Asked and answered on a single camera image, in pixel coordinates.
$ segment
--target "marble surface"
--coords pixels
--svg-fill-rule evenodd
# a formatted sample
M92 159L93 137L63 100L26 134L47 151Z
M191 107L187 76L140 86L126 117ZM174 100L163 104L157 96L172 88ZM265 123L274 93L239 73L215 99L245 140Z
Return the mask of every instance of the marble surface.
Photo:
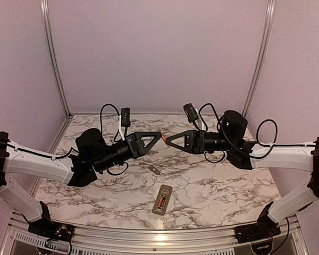
M215 119L205 117L210 130ZM111 144L118 121L103 116L104 138ZM194 129L184 115L131 115L134 131L161 131L165 136ZM100 128L98 115L77 115L59 144L57 153L75 147L75 138L88 128ZM246 132L246 139L251 139ZM209 155L216 160L222 153ZM186 229L224 226L256 220L263 207L278 199L279 193L266 168L252 171L233 167L227 160L207 162L203 155L191 155L168 148L160 140L151 152L128 161L129 169L120 176L106 172L83 188L43 180L36 198L45 202L54 220L92 226L132 229ZM153 174L148 167L161 171ZM123 168L114 167L118 173ZM152 207L162 184L173 187L164 216L153 214Z

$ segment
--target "white marble pattern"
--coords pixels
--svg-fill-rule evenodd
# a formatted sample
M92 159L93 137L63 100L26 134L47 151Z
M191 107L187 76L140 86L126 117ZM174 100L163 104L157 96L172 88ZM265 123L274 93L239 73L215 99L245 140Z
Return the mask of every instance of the white marble pattern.
M210 130L215 119L205 117ZM183 115L131 115L134 131L161 131L167 137L194 129ZM109 144L117 130L117 118L103 116L104 138ZM88 128L100 128L98 115L77 115L58 147L63 154L75 138ZM251 139L246 132L246 139ZM215 153L215 160L222 154ZM74 188L43 180L36 198L47 203L52 219L92 226L171 230L245 223L256 220L263 207L278 199L279 193L268 169L240 170L227 160L208 163L203 155L191 155L168 148L160 140L151 152L129 160L121 176L106 172L87 187ZM155 175L148 167L161 171ZM119 172L122 169L111 169ZM164 216L152 213L162 184L173 187Z

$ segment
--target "white wall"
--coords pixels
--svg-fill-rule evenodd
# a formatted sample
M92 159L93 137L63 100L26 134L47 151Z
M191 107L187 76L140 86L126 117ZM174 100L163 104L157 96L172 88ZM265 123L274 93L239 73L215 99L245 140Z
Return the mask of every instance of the white wall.
M104 103L182 113L212 101L241 111L267 1L49 1L72 112Z
M48 150L64 120L40 1L0 0L0 131L25 146ZM26 190L34 180L17 179ZM0 244L11 212L0 199Z
M279 142L314 141L319 136L319 0L278 1L258 90L249 114L256 131L266 118L277 121ZM262 139L272 140L272 129ZM307 174L272 169L282 195ZM319 201L298 213L311 255L319 255Z

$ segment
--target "robotic arm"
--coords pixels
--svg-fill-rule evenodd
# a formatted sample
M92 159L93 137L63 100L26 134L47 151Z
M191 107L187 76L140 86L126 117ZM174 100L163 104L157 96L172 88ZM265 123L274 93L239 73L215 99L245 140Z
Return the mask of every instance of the robotic arm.
M184 106L189 122L198 120L191 104ZM245 141L247 120L233 110L224 113L217 124L219 132L189 130L166 138L166 143L191 154L227 151L227 160L237 168L251 170L261 167L300 169L310 176L278 201L269 203L257 223L236 227L239 243L268 238L281 233L278 223L305 209L319 199L319 137L303 144L262 144ZM174 140L184 137L184 144Z
M144 137L152 141L144 144ZM0 197L17 209L29 223L28 231L53 240L70 242L73 226L52 221L47 206L31 197L8 174L22 173L82 187L97 180L96 172L123 165L150 151L160 132L134 132L108 146L98 129L88 129L76 138L78 155L54 155L21 146L0 132Z

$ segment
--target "white arm segment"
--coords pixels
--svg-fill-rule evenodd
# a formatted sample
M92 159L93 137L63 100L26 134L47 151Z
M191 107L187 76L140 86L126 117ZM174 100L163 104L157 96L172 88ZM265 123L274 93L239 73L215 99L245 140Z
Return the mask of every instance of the white arm segment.
M315 145L315 143L307 142L304 147L274 147L265 158L251 158L251 166L253 168L293 168L313 172L313 155L310 152L314 150L314 147L307 147L307 145ZM269 147L262 147L256 144L253 146L253 152L250 155L256 157L264 156L269 149Z
M305 145L314 144L313 142L305 143ZM262 147L256 144L253 146L253 152L250 155L256 157L263 156L269 149L269 147ZM251 158L250 162L253 168L279 167L313 172L313 155L310 153L312 150L314 150L314 147L274 147L267 157L263 159ZM268 210L268 216L272 221L278 223L318 200L318 197L314 195L313 191L307 187L310 178L311 176L300 183L290 193L271 205Z
M59 155L26 148L13 141L9 142L9 144L17 148L27 149L39 154L52 156L54 158L59 157ZM19 151L11 147L7 147L7 152L10 153L10 156L5 159L5 165L3 169L3 172L5 173L34 175L49 178L66 184L68 184L73 175L73 172L71 171L73 164L69 157L62 159L50 159L28 152Z
M41 219L43 210L39 201L31 197L12 177L6 176L6 186L0 187L0 197L21 212L28 221Z

